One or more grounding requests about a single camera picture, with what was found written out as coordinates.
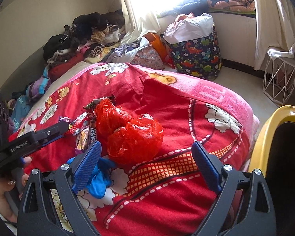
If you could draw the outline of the left hand painted nails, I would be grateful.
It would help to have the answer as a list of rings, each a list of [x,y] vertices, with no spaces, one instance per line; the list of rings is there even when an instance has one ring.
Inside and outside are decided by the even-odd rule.
[[[12,211],[5,193],[11,191],[15,187],[13,179],[0,178],[0,215],[7,221],[16,223],[17,215]]]

